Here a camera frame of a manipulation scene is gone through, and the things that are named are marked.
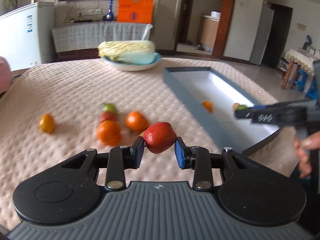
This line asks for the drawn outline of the person's right hand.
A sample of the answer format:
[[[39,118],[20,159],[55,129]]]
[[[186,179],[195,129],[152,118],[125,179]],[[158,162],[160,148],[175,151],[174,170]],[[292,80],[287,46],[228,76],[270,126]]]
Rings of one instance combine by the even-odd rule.
[[[297,135],[295,135],[293,146],[296,150],[296,156],[299,160],[298,169],[300,172],[299,177],[305,178],[309,176],[313,170],[313,165],[310,160],[308,151],[319,150],[320,146],[320,133],[316,132],[305,138],[304,140],[299,140]]]

